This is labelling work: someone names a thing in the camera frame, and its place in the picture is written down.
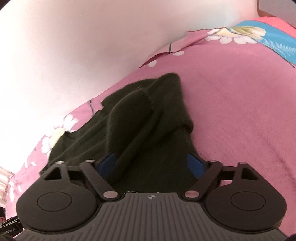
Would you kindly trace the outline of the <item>black knit garment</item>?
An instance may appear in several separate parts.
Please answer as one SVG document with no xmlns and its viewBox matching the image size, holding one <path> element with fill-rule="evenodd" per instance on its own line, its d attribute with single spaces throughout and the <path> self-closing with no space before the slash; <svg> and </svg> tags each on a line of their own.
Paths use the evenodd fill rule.
<svg viewBox="0 0 296 241">
<path fill-rule="evenodd" d="M 112 155 L 115 166 L 105 179 L 117 192 L 178 192 L 196 181 L 187 166 L 195 153 L 191 121 L 180 78 L 169 73 L 116 91 L 79 130 L 66 132 L 51 150 L 48 165 L 86 160 L 100 165 Z"/>
</svg>

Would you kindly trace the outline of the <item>pink floral bed sheet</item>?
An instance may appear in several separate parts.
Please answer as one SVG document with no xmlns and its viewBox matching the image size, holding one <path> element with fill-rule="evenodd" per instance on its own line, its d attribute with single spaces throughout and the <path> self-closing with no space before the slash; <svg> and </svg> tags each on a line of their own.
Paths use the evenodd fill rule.
<svg viewBox="0 0 296 241">
<path fill-rule="evenodd" d="M 276 17 L 244 21 L 227 30 L 191 31 L 65 116 L 10 178 L 6 216 L 15 216 L 17 200 L 53 161 L 75 165 L 100 159 L 110 147 L 108 137 L 119 141 L 100 119 L 129 127 L 142 114 L 127 115 L 123 98 L 133 95 L 141 80 L 171 72 L 179 76 L 182 94 L 165 100 L 162 92 L 147 109 L 163 106 L 169 114 L 165 131 L 188 114 L 191 140 L 202 159 L 253 166 L 284 196 L 287 214 L 280 227 L 294 233 L 295 29 Z"/>
</svg>

